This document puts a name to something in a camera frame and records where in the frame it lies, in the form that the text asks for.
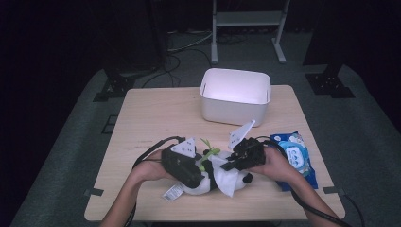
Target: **black cable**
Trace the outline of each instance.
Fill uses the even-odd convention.
[[[212,68],[213,66],[212,66],[212,63],[210,62],[210,59],[209,59],[209,57],[207,56],[207,54],[206,53],[204,53],[203,51],[201,51],[201,50],[198,50],[198,49],[181,49],[181,50],[179,50],[179,51],[174,51],[173,53],[174,54],[176,54],[176,53],[181,53],[181,52],[184,52],[184,51],[196,51],[196,52],[200,52],[206,59],[207,59],[207,62],[208,62],[208,64],[209,64],[209,68]]]
[[[208,33],[209,34],[207,36],[205,36],[205,37],[193,42],[192,44],[188,44],[188,45],[185,45],[185,46],[182,46],[182,47],[179,47],[179,48],[175,48],[175,49],[168,49],[167,51],[170,52],[170,53],[171,52],[177,52],[177,51],[184,50],[184,49],[192,47],[192,46],[203,44],[205,41],[209,40],[212,37],[212,33],[210,31]]]
[[[351,202],[351,204],[353,204],[353,206],[355,207],[355,209],[357,210],[357,213],[359,214],[359,218],[360,218],[360,224],[362,227],[365,227],[365,219],[363,218],[362,212],[359,210],[359,208],[357,207],[357,204],[348,196],[348,195],[342,195],[343,197],[345,197],[349,202]]]
[[[180,80],[179,78],[177,78],[177,77],[171,75],[171,71],[174,71],[175,69],[177,69],[177,68],[181,65],[181,61],[180,61],[180,59],[177,58],[176,56],[169,55],[169,57],[176,59],[177,62],[178,62],[177,65],[174,66],[174,68],[172,68],[172,69],[170,69],[170,70],[166,70],[166,69],[164,68],[164,70],[165,70],[164,72],[162,72],[162,73],[160,73],[160,74],[157,74],[157,75],[151,77],[150,79],[148,79],[147,81],[145,81],[145,83],[141,86],[141,88],[145,88],[145,86],[146,86],[148,83],[150,83],[152,80],[157,79],[158,77],[160,77],[160,76],[162,76],[162,75],[165,75],[165,74],[169,74],[169,75],[170,75],[170,77],[171,77],[171,86],[172,86],[172,87],[174,87],[173,78],[177,79],[177,80],[179,81],[179,84],[181,83],[181,80]]]
[[[327,215],[327,214],[325,214],[324,212],[322,212],[322,211],[320,211],[320,210],[317,210],[317,209],[313,208],[312,206],[306,204],[304,201],[301,200],[301,198],[295,193],[294,190],[291,190],[291,194],[292,194],[292,197],[295,199],[295,201],[296,201],[300,206],[302,206],[305,210],[307,210],[307,211],[313,213],[314,215],[317,215],[317,216],[319,216],[319,217],[321,217],[321,218],[324,218],[324,219],[329,220],[329,221],[331,221],[331,222],[333,222],[333,223],[336,223],[336,224],[338,224],[339,226],[351,227],[351,225],[349,225],[347,222],[345,222],[345,221],[343,221],[343,220],[341,220],[341,219],[339,219],[339,218],[336,218],[336,217]]]
[[[192,30],[187,30],[184,34],[185,35],[191,35],[191,36],[200,36],[200,37],[204,37],[204,35],[210,35],[211,31],[209,29],[207,30],[201,30],[201,31],[192,31]]]
[[[146,157],[148,157],[154,150],[156,150],[157,148],[159,148],[161,145],[163,145],[165,142],[170,141],[170,140],[177,140],[178,143],[181,143],[183,141],[185,141],[185,137],[180,137],[180,136],[171,136],[168,137],[167,139],[161,140],[159,142],[157,142],[155,145],[153,145],[152,147],[150,147],[147,151],[145,151],[143,154],[141,154],[141,156],[139,156],[135,163],[132,166],[132,169],[134,169],[136,166],[138,166],[142,161],[144,161],[144,159]],[[132,211],[130,213],[130,216],[128,217],[126,223],[124,224],[124,227],[128,227],[131,225],[132,220],[133,220],[133,216],[135,215],[135,211],[136,211],[136,203],[132,208]]]
[[[260,138],[268,139],[268,140],[265,140],[263,142],[263,144],[268,145],[268,146],[273,146],[273,147],[277,148],[281,152],[281,154],[288,160],[286,152],[284,151],[284,149],[278,143],[276,143],[275,141],[271,140],[268,136],[259,136],[259,137],[256,137],[255,139],[257,140],[257,139],[260,139]],[[336,217],[330,216],[328,214],[325,214],[324,212],[322,212],[320,210],[317,210],[317,209],[313,208],[312,206],[306,204],[304,201],[301,200],[301,198],[292,189],[291,189],[291,195],[295,199],[295,201],[300,206],[302,206],[305,210],[307,210],[307,211],[309,211],[309,212],[311,212],[311,213],[313,213],[313,214],[315,214],[315,215],[317,215],[317,216],[319,216],[321,218],[324,218],[324,219],[329,220],[329,221],[331,221],[333,223],[336,223],[339,226],[343,226],[343,227],[350,227],[351,226],[351,225],[349,225],[348,223],[346,223],[345,221],[343,221],[343,220],[341,220],[339,218],[336,218]]]

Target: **white storage box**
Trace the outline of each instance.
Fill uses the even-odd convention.
[[[262,124],[270,102],[270,77],[263,73],[212,68],[200,86],[202,116],[208,121]]]

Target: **white shelf frame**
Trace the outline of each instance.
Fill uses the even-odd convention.
[[[278,26],[277,35],[271,39],[274,50],[280,63],[286,63],[286,57],[280,46],[284,23],[286,22],[290,0],[286,0],[281,11],[236,11],[217,12],[217,0],[213,0],[213,25],[212,25],[212,58],[213,64],[218,63],[218,26]]]

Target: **blue package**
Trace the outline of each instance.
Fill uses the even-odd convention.
[[[315,169],[313,169],[310,163],[309,152],[302,136],[296,131],[287,134],[273,134],[270,136],[270,139],[277,142],[284,149],[292,166],[304,176],[314,189],[318,189]],[[277,184],[281,187],[282,191],[291,190],[288,183],[277,182]]]

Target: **gray carpet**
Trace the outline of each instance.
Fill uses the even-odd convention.
[[[284,33],[281,45],[288,61],[286,64],[278,62],[271,37],[273,33],[221,39],[229,44],[218,47],[218,64],[213,66],[263,72],[270,76],[273,85],[292,86],[334,185],[355,201],[366,226],[399,226],[400,133],[366,90],[358,74],[345,65],[339,77],[355,98],[314,95],[305,74],[319,73],[325,66],[302,66],[311,33]],[[170,37],[169,45],[179,47],[199,38],[175,34]],[[232,44],[238,39],[244,41]],[[210,56],[208,42],[191,49]],[[180,60],[180,65],[171,72],[173,77],[162,75],[146,87],[200,86],[204,72],[210,67],[205,55],[187,50],[174,56]],[[178,59],[167,58],[166,69],[177,66]],[[151,77],[138,79],[134,87],[142,87]],[[123,98],[93,102],[106,79],[102,70],[97,72],[82,92],[12,226],[98,225],[83,216],[89,200],[84,192],[95,183],[111,137],[101,133],[103,126],[109,115],[119,113],[123,103]],[[344,220],[360,226],[357,210],[346,198],[341,200],[346,210]],[[283,220],[273,224],[309,226],[306,221]]]

